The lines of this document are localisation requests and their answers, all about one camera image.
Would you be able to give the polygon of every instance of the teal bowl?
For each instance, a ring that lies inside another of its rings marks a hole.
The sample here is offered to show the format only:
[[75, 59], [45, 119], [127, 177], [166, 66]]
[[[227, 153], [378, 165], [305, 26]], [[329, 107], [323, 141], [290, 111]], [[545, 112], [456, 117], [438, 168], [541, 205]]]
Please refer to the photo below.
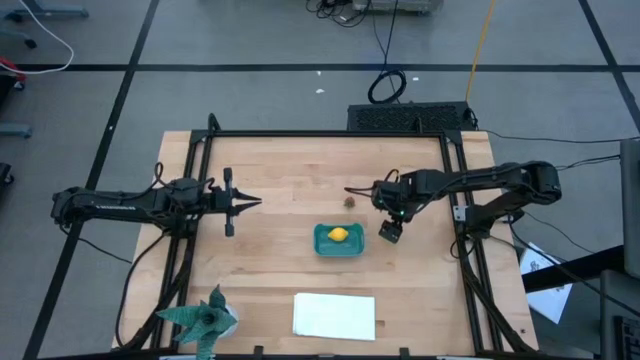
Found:
[[[344, 241], [329, 239], [331, 230], [341, 227], [349, 232]], [[313, 229], [313, 248], [316, 254], [327, 257], [355, 257], [364, 251], [364, 229], [362, 225], [324, 225], [318, 224]]]

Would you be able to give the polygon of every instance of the wooden tabletop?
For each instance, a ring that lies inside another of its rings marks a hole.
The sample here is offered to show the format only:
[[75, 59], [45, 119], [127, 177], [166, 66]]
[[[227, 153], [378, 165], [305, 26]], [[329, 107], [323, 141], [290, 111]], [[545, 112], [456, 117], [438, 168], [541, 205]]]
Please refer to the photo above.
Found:
[[[164, 180], [182, 176], [189, 136], [165, 133], [159, 155]], [[463, 139], [470, 169], [494, 164], [486, 133], [463, 133]], [[210, 161], [209, 176], [221, 180], [222, 169], [232, 167], [234, 186], [263, 199], [235, 219], [233, 238], [224, 236], [224, 216], [206, 215], [200, 221], [187, 304], [208, 299], [220, 284], [239, 314], [236, 333], [219, 340], [216, 353], [252, 353], [262, 345], [266, 354], [396, 355], [400, 347], [412, 355], [473, 354], [460, 266], [449, 254], [454, 232], [448, 199], [429, 204], [404, 226], [395, 245], [378, 236], [387, 215], [367, 198], [357, 197], [352, 209], [343, 206], [348, 196], [343, 187], [371, 186], [392, 168], [401, 173], [442, 170], [436, 139], [225, 137], [214, 139]], [[483, 204], [499, 194], [491, 190], [474, 196]], [[366, 231], [362, 256], [314, 253], [316, 224], [353, 222]], [[492, 234], [512, 241], [505, 225], [496, 224]], [[143, 225], [136, 256], [158, 235], [154, 226]], [[121, 321], [125, 341], [158, 301], [168, 245], [164, 240], [147, 254], [131, 278]], [[514, 250], [490, 239], [484, 245], [497, 306], [537, 348]], [[293, 335], [293, 296], [299, 292], [375, 297], [376, 341]], [[484, 346], [490, 349], [486, 313], [478, 304]], [[169, 324], [165, 329], [167, 335]], [[165, 336], [163, 344], [168, 343]], [[195, 344], [180, 351], [193, 353]]]

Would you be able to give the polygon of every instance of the lemon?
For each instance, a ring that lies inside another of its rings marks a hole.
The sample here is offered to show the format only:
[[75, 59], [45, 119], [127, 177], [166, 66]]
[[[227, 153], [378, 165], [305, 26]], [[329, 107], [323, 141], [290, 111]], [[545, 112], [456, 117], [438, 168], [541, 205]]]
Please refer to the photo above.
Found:
[[344, 241], [347, 236], [349, 236], [349, 232], [341, 227], [334, 228], [329, 233], [329, 239], [337, 242]]

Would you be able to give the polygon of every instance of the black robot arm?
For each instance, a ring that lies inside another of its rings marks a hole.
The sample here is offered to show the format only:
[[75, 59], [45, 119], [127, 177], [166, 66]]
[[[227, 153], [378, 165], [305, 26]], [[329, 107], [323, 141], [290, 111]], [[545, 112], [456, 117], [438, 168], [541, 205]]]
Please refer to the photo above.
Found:
[[383, 222], [379, 234], [393, 243], [400, 239], [403, 223], [411, 222], [430, 202], [451, 193], [507, 190], [486, 205], [454, 207], [455, 220], [463, 233], [477, 238], [487, 238], [493, 223], [507, 214], [512, 214], [513, 220], [520, 218], [523, 206], [548, 205], [562, 196], [557, 170], [543, 161], [506, 163], [453, 173], [417, 170], [402, 174], [395, 181], [388, 178], [373, 183], [371, 202], [376, 209], [387, 211], [391, 216], [391, 221]]
[[[53, 195], [51, 217], [65, 227], [76, 221], [106, 219], [151, 223], [175, 235], [184, 235], [191, 220], [206, 214], [226, 214], [225, 235], [233, 236], [233, 217], [258, 205], [260, 199], [233, 188], [231, 168], [224, 169], [224, 182], [222, 189], [212, 186], [213, 179], [198, 182], [182, 178], [140, 193], [73, 187]], [[234, 206], [233, 199], [254, 202]]]

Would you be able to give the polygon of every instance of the green leaf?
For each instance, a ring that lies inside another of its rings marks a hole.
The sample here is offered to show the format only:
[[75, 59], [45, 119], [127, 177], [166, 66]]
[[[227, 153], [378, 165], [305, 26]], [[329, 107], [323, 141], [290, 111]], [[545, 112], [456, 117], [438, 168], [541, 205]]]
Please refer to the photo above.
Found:
[[176, 337], [173, 338], [173, 340], [178, 341], [178, 342], [182, 342], [182, 340], [184, 340], [184, 338], [189, 335], [189, 332], [191, 332], [191, 328], [186, 328], [184, 330], [182, 330], [182, 332], [178, 335], [176, 335]]
[[198, 321], [199, 306], [179, 306], [156, 312], [161, 318], [178, 325], [191, 327]]
[[189, 331], [189, 334], [182, 339], [181, 343], [187, 344], [192, 341], [198, 340], [201, 337], [203, 337], [205, 334], [211, 332], [211, 330], [212, 330], [211, 325], [207, 325], [203, 323], [202, 320], [198, 320], [196, 324], [193, 325], [193, 327], [191, 328], [191, 331]]
[[213, 309], [216, 321], [213, 323], [213, 330], [222, 334], [230, 327], [235, 325], [238, 321], [229, 313], [221, 309]]
[[198, 350], [196, 352], [196, 360], [209, 360], [211, 351], [213, 351], [213, 345], [216, 344], [216, 340], [220, 334], [216, 332], [210, 332], [205, 334], [200, 340], [198, 340]]
[[224, 295], [222, 295], [222, 292], [220, 292], [220, 285], [218, 285], [213, 289], [211, 295], [209, 295], [209, 306], [224, 309], [226, 305], [227, 301], [225, 300]]

